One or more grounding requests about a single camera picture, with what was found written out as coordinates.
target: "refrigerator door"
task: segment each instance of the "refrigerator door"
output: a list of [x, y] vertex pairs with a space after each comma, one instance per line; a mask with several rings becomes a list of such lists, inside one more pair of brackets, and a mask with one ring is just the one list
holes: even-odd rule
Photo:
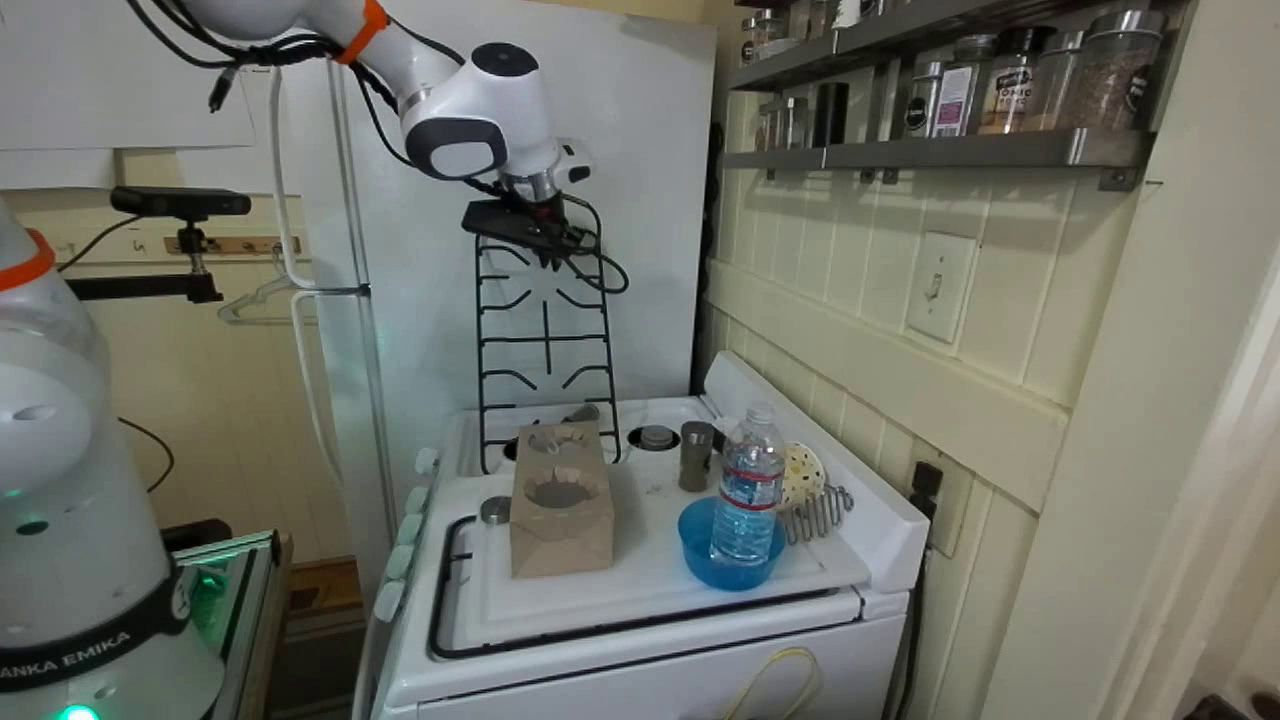
[[[602, 246], [632, 276], [613, 298], [619, 397], [689, 391], [715, 34], [526, 0], [392, 0], [387, 10], [459, 53], [507, 38], [539, 61], [557, 133], [596, 160], [574, 196], [601, 207]], [[329, 96], [335, 113], [293, 103], [293, 156], [318, 272], [371, 286], [371, 324], [329, 307], [318, 326], [349, 514], [365, 522], [397, 514], [422, 446], [474, 406], [474, 241], [459, 229], [474, 191], [397, 165], [349, 76]], [[385, 543], [353, 532], [371, 576]]]

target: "blue glass bowl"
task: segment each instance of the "blue glass bowl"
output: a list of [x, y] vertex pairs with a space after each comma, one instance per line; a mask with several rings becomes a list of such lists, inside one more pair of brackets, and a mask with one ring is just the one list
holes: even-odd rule
[[715, 500], [690, 500], [679, 511], [679, 543], [684, 543], [684, 564], [695, 580], [725, 587], [725, 592], [749, 592], [766, 580], [773, 564], [782, 556], [782, 532], [773, 532], [766, 564], [759, 566], [729, 566], [712, 559], [712, 514]]

